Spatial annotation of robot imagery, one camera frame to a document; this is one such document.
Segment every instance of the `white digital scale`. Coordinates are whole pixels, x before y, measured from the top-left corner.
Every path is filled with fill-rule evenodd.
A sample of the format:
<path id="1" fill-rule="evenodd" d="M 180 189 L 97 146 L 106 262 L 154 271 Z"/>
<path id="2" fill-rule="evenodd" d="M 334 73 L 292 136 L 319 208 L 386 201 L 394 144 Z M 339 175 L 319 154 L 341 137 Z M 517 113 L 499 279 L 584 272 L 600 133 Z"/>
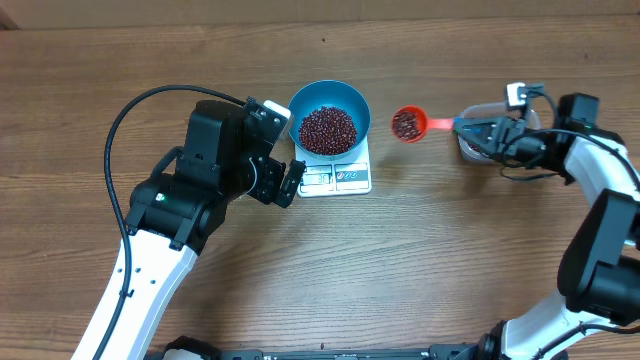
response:
<path id="1" fill-rule="evenodd" d="M 371 191 L 369 141 L 365 137 L 351 153 L 334 161 L 318 160 L 295 146 L 296 160 L 307 168 L 298 187 L 298 196 L 368 194 Z"/>

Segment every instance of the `beans in scoop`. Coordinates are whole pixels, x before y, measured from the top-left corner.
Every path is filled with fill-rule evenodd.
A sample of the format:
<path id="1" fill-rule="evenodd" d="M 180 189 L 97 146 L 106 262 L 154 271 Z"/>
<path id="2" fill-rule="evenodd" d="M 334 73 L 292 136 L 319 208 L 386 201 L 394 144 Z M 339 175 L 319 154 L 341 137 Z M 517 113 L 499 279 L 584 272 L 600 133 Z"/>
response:
<path id="1" fill-rule="evenodd" d="M 353 119 L 337 107 L 323 106 L 302 119 L 300 143 L 320 155 L 338 155 L 356 144 L 358 132 Z"/>
<path id="2" fill-rule="evenodd" d="M 406 110 L 397 113 L 393 117 L 392 130 L 397 137 L 403 140 L 417 138 L 420 135 L 420 130 L 418 130 L 416 114 Z"/>

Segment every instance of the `wooden tabletop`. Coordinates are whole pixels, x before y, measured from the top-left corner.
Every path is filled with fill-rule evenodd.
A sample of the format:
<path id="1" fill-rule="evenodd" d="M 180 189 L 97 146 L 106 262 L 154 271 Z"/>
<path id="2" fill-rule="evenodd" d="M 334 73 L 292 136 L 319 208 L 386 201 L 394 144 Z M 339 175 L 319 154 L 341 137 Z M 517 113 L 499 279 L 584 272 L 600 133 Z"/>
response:
<path id="1" fill-rule="evenodd" d="M 373 113 L 373 191 L 233 202 L 160 323 L 223 349 L 407 348 L 475 342 L 556 287 L 588 211 L 560 179 L 513 183 L 460 160 L 445 133 L 404 145 L 405 104 L 452 116 L 544 81 L 600 97 L 599 124 L 640 158 L 640 17 L 555 17 L 0 32 L 0 358 L 68 359 L 105 289 L 120 239 L 104 141 L 139 93 L 191 83 L 287 104 L 305 84 L 354 85 Z M 184 143 L 190 93 L 146 100 L 123 122 L 113 172 L 123 206 Z M 536 108 L 549 125 L 543 101 Z M 273 156 L 289 162 L 290 142 Z M 601 334 L 575 359 L 635 359 Z"/>

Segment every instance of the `orange spoon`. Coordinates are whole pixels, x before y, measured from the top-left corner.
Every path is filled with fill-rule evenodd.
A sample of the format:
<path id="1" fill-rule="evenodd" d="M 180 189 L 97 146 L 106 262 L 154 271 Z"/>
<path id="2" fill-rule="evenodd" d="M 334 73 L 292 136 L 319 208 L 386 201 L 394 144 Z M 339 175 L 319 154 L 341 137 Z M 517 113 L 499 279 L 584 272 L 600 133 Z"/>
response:
<path id="1" fill-rule="evenodd" d="M 395 121 L 396 116 L 405 112 L 412 113 L 413 115 L 415 115 L 415 118 L 416 118 L 416 128 L 418 129 L 419 135 L 411 139 L 405 139 L 400 135 L 396 134 L 395 131 L 393 130 L 393 123 Z M 432 130 L 432 129 L 451 131 L 453 129 L 453 118 L 445 118 L 445 119 L 430 118 L 427 115 L 426 111 L 424 111 L 423 109 L 415 105 L 407 105 L 403 107 L 402 109 L 396 111 L 396 113 L 391 118 L 391 132 L 393 133 L 393 135 L 395 135 L 395 137 L 400 139 L 400 141 L 408 144 L 416 143 L 422 140 L 422 138 L 427 134 L 427 132 L 429 132 L 429 130 Z"/>

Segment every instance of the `transparent container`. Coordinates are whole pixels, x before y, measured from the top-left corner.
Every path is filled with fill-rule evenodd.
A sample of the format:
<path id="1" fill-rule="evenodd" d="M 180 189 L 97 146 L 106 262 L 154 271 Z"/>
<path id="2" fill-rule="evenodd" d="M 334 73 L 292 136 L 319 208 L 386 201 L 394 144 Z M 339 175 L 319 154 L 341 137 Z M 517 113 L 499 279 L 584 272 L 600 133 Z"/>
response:
<path id="1" fill-rule="evenodd" d="M 481 104 L 481 105 L 473 105 L 468 107 L 466 110 L 460 113 L 458 117 L 460 118 L 487 118 L 494 116 L 511 116 L 517 118 L 520 116 L 520 111 L 509 111 L 507 110 L 506 102 L 499 103 L 490 103 L 490 104 Z M 529 128 L 538 130 L 542 128 L 542 124 L 540 123 L 540 118 L 538 114 L 533 111 L 533 109 L 529 110 Z M 481 153 L 475 151 L 469 146 L 469 144 L 464 141 L 460 136 L 458 136 L 458 142 L 460 143 L 460 151 L 462 152 L 462 158 L 477 164 L 491 164 L 493 160 L 487 158 Z"/>

